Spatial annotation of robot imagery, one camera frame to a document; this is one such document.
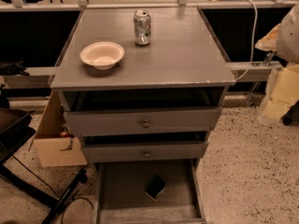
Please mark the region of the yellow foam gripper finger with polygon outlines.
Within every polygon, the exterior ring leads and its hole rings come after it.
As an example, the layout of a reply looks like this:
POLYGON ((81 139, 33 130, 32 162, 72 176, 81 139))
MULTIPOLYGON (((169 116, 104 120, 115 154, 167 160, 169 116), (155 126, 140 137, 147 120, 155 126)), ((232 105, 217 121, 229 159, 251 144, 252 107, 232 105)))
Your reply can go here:
POLYGON ((278 32, 281 24, 277 24, 270 32, 267 33, 263 38, 259 39, 255 44, 255 48, 263 51, 276 51, 278 32))
POLYGON ((262 125, 280 121, 299 101, 299 64, 274 69, 267 80, 257 120, 262 125))

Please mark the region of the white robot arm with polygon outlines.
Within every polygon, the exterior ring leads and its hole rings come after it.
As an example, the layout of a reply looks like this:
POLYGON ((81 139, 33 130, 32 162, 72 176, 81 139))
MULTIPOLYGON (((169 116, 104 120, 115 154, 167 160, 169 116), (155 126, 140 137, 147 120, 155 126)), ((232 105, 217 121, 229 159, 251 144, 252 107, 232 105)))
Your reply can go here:
POLYGON ((299 101, 299 4, 255 44, 263 51, 274 51, 287 65, 270 74, 266 96, 261 104, 258 121, 270 124, 282 119, 299 101))

